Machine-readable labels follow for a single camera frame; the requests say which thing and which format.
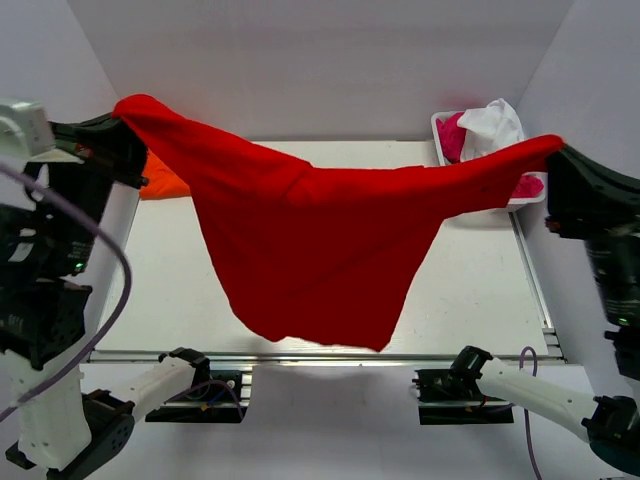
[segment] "white backdrop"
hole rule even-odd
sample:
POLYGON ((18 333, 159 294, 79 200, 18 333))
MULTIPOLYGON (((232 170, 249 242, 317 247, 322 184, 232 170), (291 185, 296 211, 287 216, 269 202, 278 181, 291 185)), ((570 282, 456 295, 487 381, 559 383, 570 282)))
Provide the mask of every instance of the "white backdrop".
POLYGON ((517 103, 571 0, 69 0, 120 96, 263 140, 423 139, 517 103))

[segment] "metal frame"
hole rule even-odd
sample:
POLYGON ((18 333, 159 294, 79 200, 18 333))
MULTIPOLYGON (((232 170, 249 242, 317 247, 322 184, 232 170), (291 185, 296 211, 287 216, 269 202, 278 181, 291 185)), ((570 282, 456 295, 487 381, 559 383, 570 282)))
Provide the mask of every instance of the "metal frame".
MULTIPOLYGON (((518 248, 522 257, 527 280, 531 292, 538 307, 541 328, 547 343, 548 354, 541 356, 541 362, 545 363, 565 363, 564 355, 558 337, 556 336, 553 323, 551 321, 547 304, 542 294, 540 282, 531 261, 527 244, 524 238, 522 227, 515 213, 509 213, 509 218, 513 227, 514 236, 518 243, 518 248)), ((120 351, 109 350, 94 351, 89 359, 93 363, 157 363, 158 355, 164 352, 154 351, 120 351)), ((448 366, 454 360, 455 355, 424 355, 424 354, 226 354, 218 352, 203 352, 210 359, 215 368, 229 368, 241 370, 246 375, 250 375, 251 369, 259 364, 280 364, 280 365, 322 365, 322 366, 394 366, 411 365, 416 367, 440 368, 438 365, 448 366)), ((501 356, 505 361, 518 361, 517 356, 501 356)))
POLYGON ((535 267, 531 260, 531 255, 529 254, 527 241, 524 238, 524 232, 522 231, 520 220, 516 213, 510 213, 509 218, 511 219, 511 225, 513 226, 513 231, 516 235, 516 241, 518 242, 518 248, 520 249, 520 255, 523 260, 522 263, 527 273, 527 279, 529 280, 529 286, 531 287, 531 292, 536 299, 538 312, 540 314, 540 319, 542 320, 542 326, 543 328, 553 328, 553 322, 551 321, 549 309, 547 308, 547 303, 545 302, 544 295, 542 293, 542 287, 540 286, 540 281, 538 280, 535 267))

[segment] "white wall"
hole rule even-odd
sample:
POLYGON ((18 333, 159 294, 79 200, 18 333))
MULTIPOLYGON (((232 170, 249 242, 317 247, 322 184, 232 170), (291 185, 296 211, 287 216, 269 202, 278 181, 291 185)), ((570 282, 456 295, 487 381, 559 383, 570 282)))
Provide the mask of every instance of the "white wall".
MULTIPOLYGON (((111 110, 115 91, 65 1, 3 0, 1 10, 0 96, 38 99, 49 117, 59 121, 86 120, 111 110)), ((11 160, 0 157, 0 161, 11 160)), ((0 178, 0 203, 16 204, 23 197, 19 187, 0 178)), ((109 275, 109 267, 100 261, 90 268, 87 283, 98 284, 104 270, 109 275)), ((96 293, 103 295, 100 288, 96 293)), ((97 300, 92 307, 96 317, 102 303, 97 300)), ((0 361, 0 409, 10 400, 9 379, 0 361)), ((37 471, 24 472, 4 460, 4 451, 18 439, 17 420, 14 415, 0 425, 0 477, 42 478, 37 471)))
MULTIPOLYGON (((518 105, 531 135, 557 132, 608 167, 640 177, 640 2, 578 0, 518 105)), ((521 215, 564 352, 596 393, 626 392, 581 242, 547 232, 544 205, 521 215)))
POLYGON ((516 103, 571 0, 69 0, 120 96, 254 139, 414 138, 516 103))

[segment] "black bracket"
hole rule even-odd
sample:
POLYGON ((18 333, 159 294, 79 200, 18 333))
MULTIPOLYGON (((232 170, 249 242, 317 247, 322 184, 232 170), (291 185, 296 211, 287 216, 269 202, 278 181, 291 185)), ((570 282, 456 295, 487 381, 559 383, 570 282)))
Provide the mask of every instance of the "black bracket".
POLYGON ((640 381, 640 332, 623 327, 618 332, 604 332, 604 337, 613 341, 620 375, 640 381))
POLYGON ((598 408, 582 420, 593 453, 614 468, 640 475, 640 419, 629 397, 596 397, 598 408))
MULTIPOLYGON (((91 431, 91 443, 64 470, 49 469, 47 480, 83 480, 114 458, 129 441, 135 419, 134 404, 121 402, 109 392, 96 390, 82 396, 84 415, 91 431)), ((14 444, 6 452, 7 460, 30 470, 35 466, 14 444)))
POLYGON ((11 350, 42 370, 83 337, 91 290, 55 279, 0 294, 0 351, 11 350))
MULTIPOLYGON (((189 362, 189 364, 196 369, 196 372, 193 375, 192 386, 204 383, 211 378, 209 373, 209 359, 205 354, 200 353, 197 350, 183 347, 176 348, 173 352, 161 354, 158 357, 158 361, 162 363, 162 361, 167 357, 179 358, 180 360, 189 362)), ((199 391, 194 392, 193 395, 197 396, 198 392, 199 391)))
POLYGON ((493 356, 477 347, 467 346, 453 361, 448 370, 417 370, 414 380, 423 403, 447 400, 478 400, 484 395, 476 380, 482 377, 480 370, 493 356))

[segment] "white floor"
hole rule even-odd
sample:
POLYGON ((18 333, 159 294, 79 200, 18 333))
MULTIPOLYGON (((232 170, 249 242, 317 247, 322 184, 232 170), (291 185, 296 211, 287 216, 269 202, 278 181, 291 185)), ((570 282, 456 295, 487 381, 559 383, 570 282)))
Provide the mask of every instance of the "white floor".
MULTIPOLYGON (((265 142, 322 167, 436 165, 430 142, 265 142)), ((134 288, 101 351, 361 353, 287 338, 273 344, 231 312, 211 266, 190 198, 140 202, 126 252, 134 288)), ((118 272, 108 314, 122 288, 118 272)), ((445 222, 407 296, 383 353, 453 355, 473 344, 501 355, 524 345, 547 352, 542 318, 506 214, 482 212, 445 222)))

